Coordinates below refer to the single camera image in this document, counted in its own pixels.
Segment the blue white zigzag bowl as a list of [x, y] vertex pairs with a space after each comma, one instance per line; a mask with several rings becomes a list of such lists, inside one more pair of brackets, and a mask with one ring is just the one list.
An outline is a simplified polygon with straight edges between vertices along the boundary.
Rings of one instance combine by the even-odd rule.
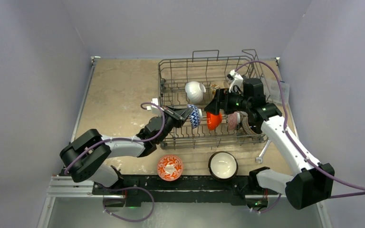
[[202, 110], [198, 108], [196, 105], [188, 104], [188, 108], [192, 108], [192, 112], [189, 115], [190, 123], [192, 129], [195, 129], [200, 126], [203, 115]]

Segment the floral patterned bowl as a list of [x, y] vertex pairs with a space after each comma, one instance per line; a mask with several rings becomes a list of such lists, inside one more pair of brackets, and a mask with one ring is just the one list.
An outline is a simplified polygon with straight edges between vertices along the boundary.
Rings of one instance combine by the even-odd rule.
[[227, 131], [233, 131], [237, 128], [237, 126], [240, 124], [240, 112], [234, 112], [231, 114], [228, 114], [227, 116]]

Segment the plain white bowl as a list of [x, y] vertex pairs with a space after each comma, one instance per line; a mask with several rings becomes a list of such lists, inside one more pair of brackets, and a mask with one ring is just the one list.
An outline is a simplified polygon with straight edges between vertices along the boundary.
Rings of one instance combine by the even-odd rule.
[[198, 104], [203, 101], [206, 88], [202, 83], [191, 81], [186, 83], [185, 92], [191, 104]]

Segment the black bowl white inside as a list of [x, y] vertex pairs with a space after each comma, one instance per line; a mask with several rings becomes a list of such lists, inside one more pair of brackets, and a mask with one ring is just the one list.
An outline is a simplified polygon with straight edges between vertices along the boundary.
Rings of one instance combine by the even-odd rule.
[[238, 173], [236, 158], [225, 151], [215, 152], [208, 161], [210, 175], [217, 181], [229, 181]]

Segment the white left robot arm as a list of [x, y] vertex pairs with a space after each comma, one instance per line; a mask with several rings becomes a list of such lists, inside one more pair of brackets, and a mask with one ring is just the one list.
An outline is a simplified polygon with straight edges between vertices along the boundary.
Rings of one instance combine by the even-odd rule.
[[123, 187], [122, 175], [104, 164], [107, 158], [148, 156], [174, 128], [181, 128], [187, 120], [195, 128], [202, 119], [201, 110], [194, 105], [172, 108], [149, 102], [141, 104], [142, 109], [149, 107], [157, 108], [160, 115], [151, 118], [134, 136], [110, 137], [90, 129], [76, 138], [59, 154], [65, 166], [64, 174], [76, 183], [91, 180], [103, 185], [110, 194], [118, 194]]

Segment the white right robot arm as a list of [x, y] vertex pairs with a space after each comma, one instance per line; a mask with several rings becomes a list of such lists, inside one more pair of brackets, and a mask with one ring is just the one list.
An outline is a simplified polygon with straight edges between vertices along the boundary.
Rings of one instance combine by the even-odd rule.
[[217, 89], [205, 112], [218, 115], [220, 111], [232, 114], [246, 112], [251, 123], [274, 143], [290, 166], [292, 175], [271, 170], [268, 167], [249, 172], [248, 188], [253, 193], [270, 189], [285, 195], [297, 210], [331, 197], [334, 168], [322, 164], [295, 137], [285, 124], [282, 112], [274, 103], [269, 103], [260, 79], [249, 78], [243, 82], [243, 91]]

